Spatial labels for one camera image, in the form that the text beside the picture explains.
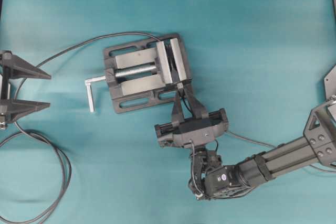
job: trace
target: black cable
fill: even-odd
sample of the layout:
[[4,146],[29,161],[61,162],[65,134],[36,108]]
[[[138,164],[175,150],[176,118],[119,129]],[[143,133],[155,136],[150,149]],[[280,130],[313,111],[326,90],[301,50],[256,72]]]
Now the black cable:
[[216,142],[216,149],[215,149],[215,152],[217,152],[217,151],[218,151],[218,146],[219,146],[217,139],[215,139],[215,142]]
[[[99,39],[105,39],[105,38],[111,38],[111,37],[116,37],[116,36],[124,36],[124,35],[141,35],[141,36],[147,36],[147,37],[150,37],[150,38],[153,38],[155,39],[156,41],[160,41],[159,38],[151,35],[151,34],[148,34],[148,33],[144,33],[144,32],[141,32],[141,31],[128,31],[128,32],[123,32],[123,33],[114,33],[114,34],[107,34],[107,35],[102,35],[102,36],[98,36],[98,37],[95,37],[95,38],[92,38],[92,39],[88,39],[88,40],[85,40],[81,43],[78,43],[72,47],[69,47],[49,58],[47,58],[46,60],[42,61],[40,64],[38,64],[36,67],[39,68],[41,67],[42,65],[44,65],[45,63],[71,51],[71,50],[74,50],[76,48],[79,48],[81,46],[84,46],[86,44],[89,44],[89,43],[92,43],[94,41],[97,41]],[[27,78],[23,78],[22,81],[20,82],[16,92],[15,92],[15,95],[14,95],[14,99],[17,99],[17,96],[21,90],[21,87],[22,85],[25,83],[25,81],[27,80]],[[29,223],[32,223],[32,222],[35,222],[37,220],[39,220],[39,223],[43,223],[45,222],[49,216],[54,212],[54,210],[56,209],[58,203],[60,202],[60,200],[62,199],[64,193],[66,192],[66,190],[68,189],[68,186],[70,184],[70,179],[71,179],[71,172],[72,172],[72,169],[71,169],[71,163],[70,163],[70,160],[69,158],[67,157],[67,155],[61,150],[59,149],[56,145],[54,145],[49,139],[47,139],[46,137],[42,136],[41,134],[37,133],[37,132],[34,132],[34,131],[25,131],[19,124],[18,122],[14,122],[15,126],[19,129],[19,132],[17,133],[14,133],[13,135],[5,138],[4,140],[2,140],[0,142],[0,147],[2,147],[5,143],[7,143],[8,141],[10,141],[11,139],[19,136],[19,135],[26,135],[30,138],[33,138],[35,140],[38,140],[38,141],[41,141],[41,142],[44,142],[44,143],[47,143],[49,145],[51,145],[51,147],[54,149],[60,163],[61,163],[61,169],[62,169],[62,186],[61,186],[61,190],[60,190],[60,193],[58,195],[58,198],[46,209],[44,210],[41,214],[39,214],[38,216],[36,216],[35,218],[31,219],[31,220],[26,220],[26,221],[19,221],[19,222],[14,222],[14,221],[9,221],[3,217],[0,216],[0,220],[2,220],[3,222],[7,223],[7,224],[29,224]],[[62,158],[61,158],[61,155],[65,158],[66,160],[66,163],[68,164],[68,167],[69,167],[69,171],[68,171],[68,176],[66,176],[66,166],[65,164],[63,163],[62,161]]]

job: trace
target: teal table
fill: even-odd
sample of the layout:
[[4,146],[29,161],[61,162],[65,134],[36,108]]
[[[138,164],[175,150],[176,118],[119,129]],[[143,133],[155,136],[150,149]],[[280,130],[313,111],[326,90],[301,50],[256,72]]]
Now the teal table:
[[[277,145],[300,137],[323,102],[335,28],[332,0],[4,0],[0,48],[38,64],[101,34],[178,32],[199,100],[209,111],[225,107],[232,131]],[[51,108],[21,125],[44,132],[73,164],[69,190],[47,223],[335,223],[336,175],[305,168],[242,199],[198,202],[187,188],[189,151],[156,142],[153,125],[171,120],[171,104],[115,114],[99,83],[90,114],[84,79],[103,74],[105,47],[135,39],[63,55],[42,67],[52,80],[28,80],[22,89],[21,99]],[[266,150],[218,140],[225,164]],[[61,180],[52,150],[25,137],[0,149],[0,174],[0,214],[14,220],[44,210]]]

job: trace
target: wire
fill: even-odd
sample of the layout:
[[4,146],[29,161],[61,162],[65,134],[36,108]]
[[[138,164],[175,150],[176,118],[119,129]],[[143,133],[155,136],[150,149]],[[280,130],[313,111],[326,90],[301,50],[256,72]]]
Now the wire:
[[191,178],[193,179],[194,186],[195,186],[196,190],[199,192],[199,194],[206,196],[206,194],[203,191],[201,191],[196,184],[195,175],[194,175],[195,146],[194,146],[194,142],[192,140],[190,140],[189,142],[191,143],[191,148],[192,148]]
[[[100,40],[100,39],[105,39],[105,38],[111,38],[111,37],[117,37],[117,36],[124,36],[124,35],[141,35],[141,36],[147,36],[147,37],[150,37],[152,39],[155,39],[156,41],[160,41],[159,38],[149,34],[149,33],[144,33],[144,32],[141,32],[141,31],[127,31],[127,32],[122,32],[122,33],[113,33],[113,34],[106,34],[106,35],[101,35],[101,36],[98,36],[98,37],[95,37],[95,38],[92,38],[92,39],[88,39],[88,40],[85,40],[81,43],[78,43],[78,44],[75,44],[74,46],[71,46],[49,58],[47,58],[46,60],[42,61],[41,63],[39,63],[36,67],[39,68],[41,67],[42,65],[44,65],[45,63],[48,63],[49,61],[71,51],[71,50],[74,50],[76,48],[79,48],[81,46],[84,46],[86,44],[89,44],[89,43],[92,43],[92,42],[95,42],[97,40]],[[17,99],[17,96],[21,90],[21,87],[22,85],[25,83],[25,81],[27,80],[27,78],[23,78],[22,81],[20,82],[15,94],[14,94],[14,99]],[[13,135],[10,135],[8,136],[7,138],[5,138],[4,140],[2,140],[0,142],[0,147],[2,147],[5,143],[7,143],[8,141],[12,140],[13,138],[17,137],[17,136],[20,136],[20,135],[26,135],[30,138],[33,138],[35,140],[38,140],[38,141],[41,141],[41,142],[44,142],[46,144],[49,144],[55,151],[57,157],[58,157],[58,160],[60,161],[60,164],[61,164],[61,170],[62,170],[62,184],[61,184],[61,190],[60,190],[60,193],[57,197],[57,199],[46,209],[44,210],[42,213],[40,213],[38,216],[36,216],[35,218],[33,219],[30,219],[30,220],[26,220],[26,221],[19,221],[19,222],[15,222],[15,221],[10,221],[10,220],[7,220],[3,217],[0,216],[0,220],[7,223],[7,224],[29,224],[29,223],[32,223],[32,222],[35,222],[35,221],[38,221],[39,220],[39,223],[44,223],[48,218],[49,216],[54,212],[54,210],[56,209],[56,207],[58,206],[59,202],[61,201],[63,195],[65,194],[66,190],[68,189],[68,186],[70,184],[70,180],[71,180],[71,173],[72,173],[72,168],[71,168],[71,163],[70,163],[70,160],[69,158],[67,157],[67,155],[61,150],[59,149],[56,145],[54,145],[48,138],[42,136],[41,134],[37,133],[37,132],[34,132],[34,131],[26,131],[24,130],[19,124],[18,122],[14,122],[15,126],[18,128],[19,132],[17,133],[14,133]],[[62,160],[62,156],[65,158],[66,160],[66,163],[68,165],[68,174],[66,175],[66,164],[63,162]]]
[[216,149],[215,149],[215,152],[217,152],[217,151],[218,151],[218,146],[219,146],[217,139],[215,139],[215,142],[216,142]]
[[[248,142],[253,143],[253,144],[262,145],[262,146],[265,146],[265,147],[268,147],[268,148],[276,148],[275,145],[272,145],[272,144],[269,144],[269,143],[266,143],[266,142],[262,142],[262,141],[253,140],[253,139],[250,139],[248,137],[241,136],[241,135],[238,135],[236,133],[233,133],[232,131],[227,131],[226,133],[228,133],[229,135],[231,135],[235,138],[238,138],[238,139],[241,139],[241,140],[244,140],[244,141],[248,141]],[[316,170],[324,172],[324,173],[334,173],[334,174],[336,174],[336,170],[326,170],[326,169],[317,167],[315,165],[309,165],[309,166],[316,169]]]

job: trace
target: bolt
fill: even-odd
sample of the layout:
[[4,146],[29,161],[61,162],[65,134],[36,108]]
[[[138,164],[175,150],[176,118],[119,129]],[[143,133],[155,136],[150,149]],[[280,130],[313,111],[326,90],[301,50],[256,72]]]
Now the bolt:
[[324,136],[323,135],[319,135],[318,136],[318,140],[323,141],[324,140]]
[[317,155],[318,155],[319,157],[323,157],[323,152],[317,152]]

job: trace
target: black triangular gripper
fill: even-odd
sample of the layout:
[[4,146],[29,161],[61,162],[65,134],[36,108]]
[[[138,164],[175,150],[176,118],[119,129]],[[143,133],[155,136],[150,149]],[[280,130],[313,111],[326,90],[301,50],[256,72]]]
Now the black triangular gripper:
[[0,65],[10,68],[10,79],[51,79],[51,76],[10,51],[0,51]]
[[15,99],[0,100],[0,115],[5,117],[6,123],[13,123],[23,116],[50,107],[47,102],[32,102]]

